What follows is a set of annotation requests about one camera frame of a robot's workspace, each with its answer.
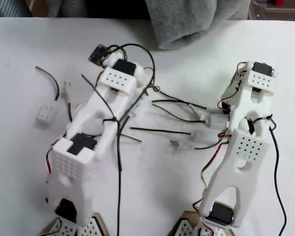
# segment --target perforated white panel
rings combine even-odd
[[[194,230],[193,236],[212,236],[212,231],[206,227],[199,228],[199,226],[197,226]],[[227,236],[227,234],[224,232],[223,229],[215,228],[214,236]]]
[[[130,94],[137,86],[137,80],[128,74],[107,67],[99,79],[99,84],[107,85]]]
[[[50,229],[50,233],[59,230],[60,222],[57,220]],[[78,232],[78,236],[103,236],[99,230],[99,226],[96,221],[92,218],[88,225],[84,228],[76,227],[75,224],[62,219],[62,227],[58,233],[53,236],[74,236],[75,232]]]
[[[56,169],[71,178],[76,178],[78,173],[78,163],[64,155],[56,155]]]
[[[268,147],[268,141],[236,129],[232,135],[230,145],[234,146],[231,149],[231,155],[235,154],[238,158],[253,163],[258,158],[264,157]]]
[[[74,236],[78,227],[74,226],[73,223],[70,223],[66,220],[62,219],[61,221],[62,224],[60,224],[59,220],[56,220],[49,233],[57,232],[61,226],[60,231],[53,234],[53,236]]]
[[[253,70],[249,72],[247,84],[271,93],[274,92],[274,78]]]
[[[188,220],[182,220],[178,229],[175,233],[175,236],[192,236],[193,228],[189,224]]]

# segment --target white table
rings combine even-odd
[[[177,51],[159,51],[148,22],[102,19],[0,18],[0,235],[36,235],[54,214],[44,201],[49,144],[68,123],[65,102],[52,125],[35,124],[35,116],[54,97],[53,84],[37,70],[39,65],[63,84],[74,80],[92,93],[80,74],[95,80],[100,68],[87,61],[97,44],[140,43],[151,49],[156,83],[180,98],[215,106],[232,77],[236,63],[266,62],[280,71],[272,104],[280,148],[278,185],[288,224],[284,235],[295,235],[295,22],[225,22],[198,42]],[[128,57],[150,66],[148,56],[128,48]],[[150,92],[152,97],[161,97]],[[176,106],[165,105],[188,117]],[[190,131],[154,107],[131,125]],[[174,151],[170,137],[141,131],[124,132],[142,144],[122,138],[121,235],[164,236],[180,214],[201,197],[199,171],[215,149]],[[219,154],[208,179],[223,157]],[[110,235],[116,235],[118,170],[115,146],[96,170],[95,209]],[[260,170],[257,192],[240,229],[240,236],[277,235],[283,214],[273,185],[273,146]]]

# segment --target white 3d printed part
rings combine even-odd
[[[107,101],[117,120],[148,85],[149,78],[142,67],[137,66],[134,74],[141,77],[136,78],[106,67],[98,80],[96,89]],[[77,224],[81,227],[86,225],[87,219],[92,214],[93,170],[97,164],[95,160],[104,158],[107,149],[116,138],[118,126],[115,121],[103,122],[103,132],[94,150],[83,147],[76,155],[68,152],[73,145],[71,139],[83,131],[87,121],[111,118],[113,117],[107,105],[94,92],[87,104],[79,109],[67,129],[66,136],[53,146],[51,152],[52,171],[48,179],[49,205],[52,209],[56,209],[62,199],[71,201],[77,212]]]
[[[254,125],[255,133],[251,135],[240,125],[244,120],[255,120],[270,115],[270,104],[274,92],[274,78],[252,70],[253,63],[247,62],[239,69],[222,97],[238,92],[226,100],[231,106],[230,121],[226,134],[229,138],[225,156],[212,175],[207,189],[203,192],[200,203],[200,219],[206,224],[219,228],[238,228],[244,219],[256,189],[258,171],[266,157],[268,149],[269,121],[261,119]],[[234,215],[229,225],[221,225],[207,220],[215,199],[228,187],[236,188]]]
[[[63,218],[61,221],[62,224],[60,224],[59,220],[56,220],[50,229],[50,233],[57,232],[61,226],[60,231],[58,231],[58,233],[52,234],[53,236],[75,236],[76,231],[77,236],[103,236],[97,222],[93,218],[88,221],[84,228],[78,227],[76,224]]]

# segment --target black wire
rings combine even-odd
[[[130,129],[143,130],[143,131],[151,131],[151,132],[164,132],[164,133],[191,135],[191,133],[188,133],[188,132],[173,131],[173,130],[166,130],[166,129],[147,129],[147,128],[140,128],[140,127],[130,127]]]
[[[252,124],[255,124],[257,121],[259,121],[259,120],[262,120],[262,119],[268,119],[268,120],[270,120],[272,123],[273,123],[273,125],[274,125],[274,127],[272,128],[272,131],[274,131],[275,129],[276,129],[276,123],[274,122],[274,120],[272,119],[272,115],[273,114],[271,114],[270,116],[267,116],[267,117],[259,117],[259,118],[257,118],[257,119],[255,119],[253,122],[252,122]]]
[[[151,69],[151,70],[153,70],[152,67],[145,67],[144,70],[145,69]],[[155,86],[155,77],[153,79],[153,83],[149,87],[150,88],[153,88],[154,92],[160,92],[160,90],[161,90],[161,88],[159,86]]]
[[[280,203],[281,209],[283,211],[283,215],[284,215],[284,224],[283,224],[283,226],[282,226],[282,228],[280,230],[280,233],[279,233],[279,236],[281,236],[282,233],[283,233],[283,231],[284,231],[284,228],[286,226],[286,223],[287,223],[287,216],[286,216],[286,212],[284,210],[284,206],[283,206],[283,203],[282,203],[280,194],[279,194],[279,190],[278,190],[278,187],[277,187],[277,179],[276,179],[276,176],[277,176],[277,168],[278,168],[278,165],[279,165],[279,147],[277,145],[277,142],[276,142],[276,139],[275,139],[275,136],[274,136],[274,133],[273,133],[273,129],[271,127],[269,127],[269,130],[270,130],[270,133],[271,133],[273,142],[274,142],[275,152],[276,152],[276,161],[275,161],[275,167],[274,167],[274,186],[275,186],[275,192],[276,192],[277,199],[279,200],[279,203]]]
[[[49,75],[54,80],[54,82],[56,84],[56,87],[57,87],[57,94],[56,94],[56,97],[55,97],[55,100],[57,101],[58,98],[59,98],[59,95],[60,95],[60,88],[59,88],[59,84],[58,84],[57,80],[49,72],[47,72],[46,70],[44,70],[44,69],[42,69],[42,68],[40,68],[38,66],[35,66],[35,68],[42,71],[42,72],[44,72],[44,73],[46,73],[47,75]]]
[[[118,165],[118,186],[119,186],[119,190],[118,190],[118,210],[117,210],[117,236],[119,236],[119,225],[120,225],[120,201],[121,201],[121,161],[120,161],[120,134],[121,134],[121,130],[120,130],[120,122],[128,116],[128,113],[131,111],[131,109],[139,102],[139,100],[141,99],[141,97],[146,93],[147,94],[147,89],[153,85],[154,86],[154,82],[155,82],[155,62],[154,62],[154,58],[152,56],[152,54],[149,52],[148,49],[146,49],[145,47],[139,45],[139,44],[135,44],[135,43],[127,43],[121,46],[118,46],[117,48],[115,48],[111,53],[116,52],[117,50],[122,50],[124,47],[127,46],[134,46],[134,47],[139,47],[142,48],[143,50],[145,50],[147,52],[147,54],[149,55],[149,57],[151,58],[152,61],[152,65],[153,65],[153,74],[151,77],[151,80],[149,82],[149,84],[147,85],[147,87],[145,89],[143,89],[142,93],[137,97],[137,99],[130,105],[130,107],[125,111],[125,113],[123,114],[123,116],[119,119],[119,121],[117,121],[118,124],[118,129],[117,129],[117,156],[118,156],[118,164],[120,163],[120,165]]]
[[[195,147],[194,150],[204,150],[204,149],[209,149],[209,148],[212,148],[216,145],[218,145],[220,142],[222,141],[222,139],[220,139],[219,141],[217,141],[216,143],[210,145],[210,146],[207,146],[207,147]]]
[[[127,55],[127,52],[119,45],[116,45],[116,44],[113,44],[113,45],[110,45],[108,47],[108,49],[111,49],[111,48],[117,48],[118,50],[122,50],[122,53],[123,53],[123,59],[124,60],[128,60],[128,55]]]
[[[70,102],[68,103],[68,114],[69,114],[69,120],[72,122],[73,119],[72,119],[71,103]]]
[[[192,103],[192,102],[184,101],[184,100],[179,99],[179,98],[177,98],[177,97],[174,97],[174,96],[168,95],[168,94],[164,93],[163,91],[159,91],[159,93],[162,94],[162,95],[164,95],[164,96],[166,96],[166,97],[170,97],[170,98],[172,98],[172,99],[175,99],[175,100],[177,100],[177,101],[179,101],[179,102],[181,102],[181,103],[191,104],[191,105],[193,105],[193,106],[195,106],[195,107],[198,107],[198,108],[201,108],[201,109],[205,109],[205,110],[207,110],[207,107],[204,107],[204,106],[201,106],[201,105],[198,105],[198,104]]]
[[[124,44],[122,46],[120,46],[121,48],[124,48],[124,47],[127,47],[127,46],[134,46],[134,47],[139,47],[139,48],[142,48],[143,50],[145,50],[147,52],[147,54],[149,55],[149,57],[151,58],[151,61],[152,61],[152,65],[153,65],[153,74],[152,74],[152,77],[151,77],[151,80],[149,82],[149,84],[147,85],[147,87],[145,89],[143,89],[142,93],[138,96],[138,98],[131,104],[131,106],[125,111],[125,113],[123,114],[123,116],[121,117],[120,120],[123,120],[127,115],[128,113],[131,111],[131,109],[139,102],[139,100],[141,99],[141,97],[147,92],[147,89],[151,86],[151,85],[154,85],[154,82],[155,82],[155,62],[154,62],[154,58],[152,56],[152,54],[149,52],[148,49],[146,49],[145,47],[139,45],[139,44],[135,44],[135,43],[127,43],[127,44]]]
[[[56,234],[56,233],[59,233],[60,230],[61,230],[61,228],[62,228],[62,221],[60,220],[59,217],[57,218],[57,220],[60,222],[60,226],[59,226],[59,228],[58,228],[56,231],[54,231],[54,232],[50,232],[50,233],[43,233],[43,234],[40,234],[39,236],[54,235],[54,234]]]
[[[197,212],[198,214],[199,214],[199,210],[196,208],[196,204],[198,204],[198,203],[201,202],[201,201],[202,201],[202,199],[197,200],[196,202],[194,202],[194,203],[192,204],[193,209],[196,210],[196,212]]]
[[[99,80],[99,77],[103,74],[103,70],[98,74],[97,76],[97,79],[96,79],[96,83],[95,83],[95,87],[97,87],[97,83],[98,83],[98,80]]]
[[[180,117],[174,115],[173,113],[167,111],[165,108],[162,108],[162,107],[157,106],[157,105],[155,105],[155,104],[152,104],[152,106],[157,107],[157,108],[163,110],[164,112],[170,114],[171,116],[173,116],[173,117],[175,117],[175,118],[177,118],[177,119],[179,119],[179,120],[181,120],[181,121],[184,121],[184,122],[190,122],[190,123],[205,123],[204,120],[187,120],[187,119],[183,119],[183,118],[180,118]]]

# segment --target robot part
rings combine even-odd
[[[272,67],[258,62],[246,62],[234,75],[222,96],[231,97],[225,102],[226,107],[230,108],[227,136],[225,135],[229,145],[222,163],[203,191],[199,209],[200,221],[210,226],[238,228],[247,212],[256,189],[258,171],[269,145],[266,139],[268,120],[253,121],[269,115],[275,84],[271,75]],[[253,128],[248,129],[247,122]],[[245,164],[238,167],[240,160]],[[236,189],[235,207],[215,202],[231,186]]]
[[[98,92],[108,102],[119,120],[132,101],[147,86],[148,74],[137,64],[112,53],[103,61],[106,66],[97,83]],[[96,92],[69,125],[66,136],[52,150],[52,172],[48,179],[48,201],[55,212],[84,227],[93,209],[93,171],[95,160],[102,160],[117,133],[117,123],[103,122],[100,140],[82,134],[88,120],[111,119],[112,115]]]

